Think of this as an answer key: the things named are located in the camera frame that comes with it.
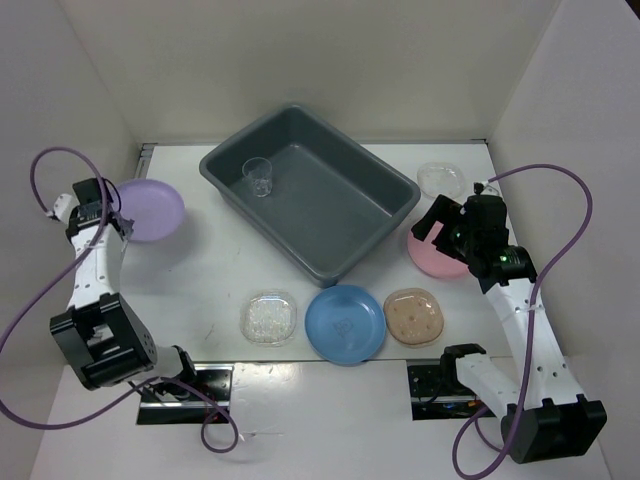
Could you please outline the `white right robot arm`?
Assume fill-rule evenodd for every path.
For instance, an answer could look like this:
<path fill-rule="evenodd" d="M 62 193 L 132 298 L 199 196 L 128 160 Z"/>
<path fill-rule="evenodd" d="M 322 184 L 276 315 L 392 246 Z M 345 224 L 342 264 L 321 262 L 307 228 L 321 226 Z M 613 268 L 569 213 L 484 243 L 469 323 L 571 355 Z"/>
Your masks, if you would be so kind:
<path fill-rule="evenodd" d="M 539 297 L 542 276 L 529 252 L 509 242 L 505 202 L 472 195 L 464 204 L 438 196 L 412 227 L 436 250 L 462 262 L 501 322 L 519 380 L 511 381 L 475 343 L 445 348 L 439 382 L 450 393 L 473 392 L 500 422 L 506 453 L 518 464 L 585 455 L 607 421 L 564 359 Z"/>

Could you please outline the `clear plastic cup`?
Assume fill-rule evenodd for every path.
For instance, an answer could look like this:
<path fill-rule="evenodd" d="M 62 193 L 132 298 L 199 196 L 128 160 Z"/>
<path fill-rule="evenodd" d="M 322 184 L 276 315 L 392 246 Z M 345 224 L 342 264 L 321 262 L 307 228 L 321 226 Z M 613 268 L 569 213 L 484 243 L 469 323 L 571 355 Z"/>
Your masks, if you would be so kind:
<path fill-rule="evenodd" d="M 271 194 L 272 171 L 271 162 L 263 157 L 250 158 L 244 162 L 242 174 L 254 196 L 264 198 Z"/>

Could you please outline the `pink plastic plate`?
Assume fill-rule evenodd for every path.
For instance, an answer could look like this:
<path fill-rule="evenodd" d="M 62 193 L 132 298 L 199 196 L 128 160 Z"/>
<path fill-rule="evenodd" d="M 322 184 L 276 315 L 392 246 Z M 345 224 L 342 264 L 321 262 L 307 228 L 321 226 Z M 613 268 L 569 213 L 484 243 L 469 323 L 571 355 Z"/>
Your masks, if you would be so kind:
<path fill-rule="evenodd" d="M 416 239 L 412 231 L 407 235 L 407 249 L 413 263 L 425 274 L 438 279 L 456 279 L 469 274 L 468 267 L 452 259 L 432 244 L 443 225 L 436 222 L 424 241 Z"/>

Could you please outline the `purple plastic plate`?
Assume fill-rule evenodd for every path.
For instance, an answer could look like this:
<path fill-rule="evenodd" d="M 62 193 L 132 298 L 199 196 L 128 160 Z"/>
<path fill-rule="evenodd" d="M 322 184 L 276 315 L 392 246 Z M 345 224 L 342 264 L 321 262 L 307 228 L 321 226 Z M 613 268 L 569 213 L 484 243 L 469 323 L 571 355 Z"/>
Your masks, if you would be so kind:
<path fill-rule="evenodd" d="M 173 234 L 186 217 L 182 196 L 171 185 L 154 179 L 133 179 L 117 186 L 121 215 L 133 222 L 130 240 L 150 243 Z"/>

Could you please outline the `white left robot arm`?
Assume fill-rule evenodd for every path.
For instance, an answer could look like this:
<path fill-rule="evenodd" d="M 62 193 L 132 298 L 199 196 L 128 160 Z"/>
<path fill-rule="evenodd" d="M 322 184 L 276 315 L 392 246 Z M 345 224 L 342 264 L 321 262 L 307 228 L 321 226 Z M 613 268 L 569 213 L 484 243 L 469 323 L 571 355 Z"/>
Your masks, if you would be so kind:
<path fill-rule="evenodd" d="M 88 390 L 158 377 L 154 393 L 191 398 L 200 376 L 189 354 L 177 345 L 158 346 L 120 293 L 133 222 L 114 210 L 108 187 L 97 178 L 77 182 L 73 190 L 54 206 L 79 264 L 66 310 L 50 320 L 53 339 Z"/>

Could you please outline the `clear textured square dish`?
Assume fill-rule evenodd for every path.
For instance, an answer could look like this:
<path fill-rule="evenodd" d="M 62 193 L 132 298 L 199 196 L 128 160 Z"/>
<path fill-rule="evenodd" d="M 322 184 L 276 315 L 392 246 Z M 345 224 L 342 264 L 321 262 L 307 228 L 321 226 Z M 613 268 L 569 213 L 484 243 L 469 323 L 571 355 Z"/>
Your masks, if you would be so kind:
<path fill-rule="evenodd" d="M 255 345 L 276 347 L 288 342 L 297 326 L 297 303 L 284 290 L 263 290 L 242 306 L 239 329 Z"/>

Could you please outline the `blue plastic plate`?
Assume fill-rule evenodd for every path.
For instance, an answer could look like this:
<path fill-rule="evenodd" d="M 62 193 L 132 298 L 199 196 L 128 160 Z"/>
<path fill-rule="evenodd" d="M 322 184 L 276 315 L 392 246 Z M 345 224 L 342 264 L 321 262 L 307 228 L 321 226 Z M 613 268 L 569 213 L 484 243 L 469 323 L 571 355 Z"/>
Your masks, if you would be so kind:
<path fill-rule="evenodd" d="M 317 294 L 304 318 L 306 337 L 322 359 L 341 366 L 371 360 L 386 337 L 384 312 L 365 289 L 336 285 Z"/>

